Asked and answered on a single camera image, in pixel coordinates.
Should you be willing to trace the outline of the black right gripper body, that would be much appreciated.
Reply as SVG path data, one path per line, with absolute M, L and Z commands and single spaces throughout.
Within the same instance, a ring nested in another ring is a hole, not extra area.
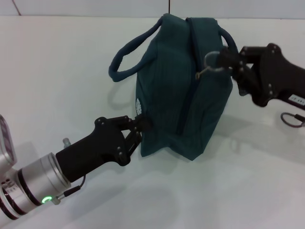
M 270 100 L 278 99 L 296 107 L 304 107 L 304 68 L 290 63 L 276 44 L 252 49 L 257 55 L 253 67 L 261 89 L 252 96 L 253 102 L 265 107 Z

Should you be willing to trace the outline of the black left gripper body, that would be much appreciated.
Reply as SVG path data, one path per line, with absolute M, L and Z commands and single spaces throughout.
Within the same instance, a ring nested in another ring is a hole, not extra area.
M 126 116 L 95 120 L 95 128 L 87 137 L 70 145 L 56 154 L 63 175 L 74 182 L 84 175 L 108 162 L 116 162 L 120 166 L 130 163 L 125 137 Z

